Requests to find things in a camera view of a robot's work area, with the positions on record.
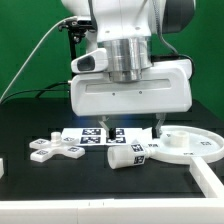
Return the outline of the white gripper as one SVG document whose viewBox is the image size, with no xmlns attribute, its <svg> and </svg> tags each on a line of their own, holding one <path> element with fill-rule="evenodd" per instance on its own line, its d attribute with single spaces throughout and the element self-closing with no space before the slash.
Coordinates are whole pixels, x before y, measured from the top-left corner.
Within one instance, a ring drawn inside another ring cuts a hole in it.
<svg viewBox="0 0 224 224">
<path fill-rule="evenodd" d="M 190 60 L 156 62 L 142 71 L 140 81 L 130 83 L 112 82 L 108 73 L 77 75 L 71 81 L 72 109 L 78 116 L 100 116 L 98 122 L 110 140 L 116 139 L 116 129 L 106 124 L 106 115 L 157 113 L 152 137 L 159 138 L 165 113 L 191 107 L 191 75 Z"/>
</svg>

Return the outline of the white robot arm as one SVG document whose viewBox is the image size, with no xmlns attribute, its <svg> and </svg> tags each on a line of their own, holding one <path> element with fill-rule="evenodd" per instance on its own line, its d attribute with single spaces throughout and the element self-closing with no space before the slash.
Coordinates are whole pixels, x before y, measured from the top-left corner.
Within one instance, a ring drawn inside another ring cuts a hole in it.
<svg viewBox="0 0 224 224">
<path fill-rule="evenodd" d="M 165 116 L 192 105 L 192 60 L 172 45 L 165 56 L 151 54 L 151 36 L 183 30 L 196 0 L 61 0 L 84 31 L 86 54 L 71 62 L 72 109 L 78 116 L 154 113 L 152 136 L 161 135 Z"/>
</svg>

